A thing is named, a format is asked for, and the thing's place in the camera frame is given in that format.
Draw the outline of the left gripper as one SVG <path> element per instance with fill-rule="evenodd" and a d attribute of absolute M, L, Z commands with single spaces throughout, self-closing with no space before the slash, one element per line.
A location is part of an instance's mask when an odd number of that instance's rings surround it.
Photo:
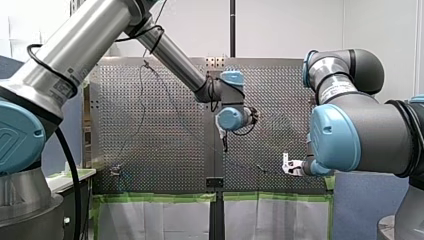
<path fill-rule="evenodd" d="M 259 119 L 259 112 L 254 107 L 244 107 L 244 112 L 246 116 L 245 124 L 246 126 L 255 125 Z"/>

